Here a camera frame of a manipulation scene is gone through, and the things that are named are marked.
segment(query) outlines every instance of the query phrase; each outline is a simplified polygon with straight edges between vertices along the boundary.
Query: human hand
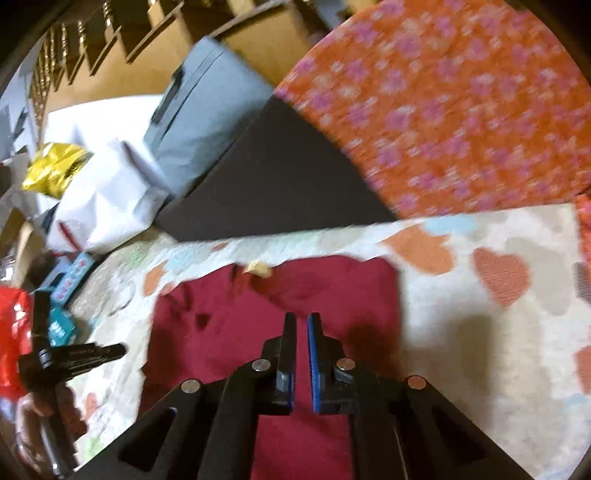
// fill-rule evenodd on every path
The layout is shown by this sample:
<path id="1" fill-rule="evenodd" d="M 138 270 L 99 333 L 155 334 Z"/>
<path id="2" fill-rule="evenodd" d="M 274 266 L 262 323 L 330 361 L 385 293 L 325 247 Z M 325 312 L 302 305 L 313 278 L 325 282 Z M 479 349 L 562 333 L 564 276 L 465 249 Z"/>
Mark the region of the human hand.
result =
<path id="1" fill-rule="evenodd" d="M 82 414 L 74 406 L 74 393 L 65 385 L 56 388 L 57 401 L 61 418 L 72 441 L 87 432 Z M 37 395 L 29 393 L 18 401 L 17 405 L 17 452 L 20 459 L 36 471 L 42 478 L 51 479 L 53 473 L 47 452 L 41 440 L 41 417 L 51 417 L 51 407 Z"/>

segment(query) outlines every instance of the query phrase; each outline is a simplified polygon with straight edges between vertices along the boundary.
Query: orange floral fabric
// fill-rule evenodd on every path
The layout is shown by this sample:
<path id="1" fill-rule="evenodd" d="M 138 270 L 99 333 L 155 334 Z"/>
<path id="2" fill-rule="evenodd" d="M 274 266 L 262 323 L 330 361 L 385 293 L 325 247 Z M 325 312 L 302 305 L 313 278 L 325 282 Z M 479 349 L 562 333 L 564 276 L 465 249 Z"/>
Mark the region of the orange floral fabric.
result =
<path id="1" fill-rule="evenodd" d="M 403 218 L 569 202 L 591 183 L 591 89 L 540 20 L 501 0 L 385 0 L 275 94 Z"/>

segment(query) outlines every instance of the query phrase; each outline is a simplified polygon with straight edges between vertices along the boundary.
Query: red plastic bag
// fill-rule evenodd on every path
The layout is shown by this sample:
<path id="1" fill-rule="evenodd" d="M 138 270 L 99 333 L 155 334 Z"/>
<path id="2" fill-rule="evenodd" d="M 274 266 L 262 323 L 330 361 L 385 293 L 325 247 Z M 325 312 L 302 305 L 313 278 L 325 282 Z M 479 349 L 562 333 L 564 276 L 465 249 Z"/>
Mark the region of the red plastic bag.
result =
<path id="1" fill-rule="evenodd" d="M 0 286 L 0 397 L 11 401 L 27 393 L 18 375 L 18 357 L 31 353 L 30 313 L 26 291 Z"/>

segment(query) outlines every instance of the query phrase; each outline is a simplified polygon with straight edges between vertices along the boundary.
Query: maroon towel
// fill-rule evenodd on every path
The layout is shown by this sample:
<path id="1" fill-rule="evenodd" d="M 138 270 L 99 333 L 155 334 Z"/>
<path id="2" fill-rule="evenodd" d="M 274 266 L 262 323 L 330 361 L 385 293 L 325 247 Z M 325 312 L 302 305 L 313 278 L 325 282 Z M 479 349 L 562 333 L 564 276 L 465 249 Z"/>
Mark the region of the maroon towel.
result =
<path id="1" fill-rule="evenodd" d="M 397 273 L 382 258 L 286 262 L 262 279 L 228 265 L 181 283 L 157 301 L 140 413 L 188 378 L 208 383 L 256 359 L 295 312 L 295 405 L 288 417 L 261 417 L 252 479 L 346 480 L 352 477 L 346 416 L 312 411 L 306 320 L 322 316 L 326 335 L 384 376 L 396 374 L 400 325 Z"/>

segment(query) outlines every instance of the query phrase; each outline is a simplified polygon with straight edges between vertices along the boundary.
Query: wooden staircase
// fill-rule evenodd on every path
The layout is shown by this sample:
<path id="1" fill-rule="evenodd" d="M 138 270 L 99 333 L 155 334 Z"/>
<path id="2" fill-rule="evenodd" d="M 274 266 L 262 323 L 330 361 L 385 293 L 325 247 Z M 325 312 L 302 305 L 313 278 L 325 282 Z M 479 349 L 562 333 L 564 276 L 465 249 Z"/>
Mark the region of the wooden staircase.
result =
<path id="1" fill-rule="evenodd" d="M 86 21 L 52 26 L 31 82 L 35 120 L 79 103 L 162 93 L 204 35 L 276 85 L 328 33 L 303 0 L 112 0 Z"/>

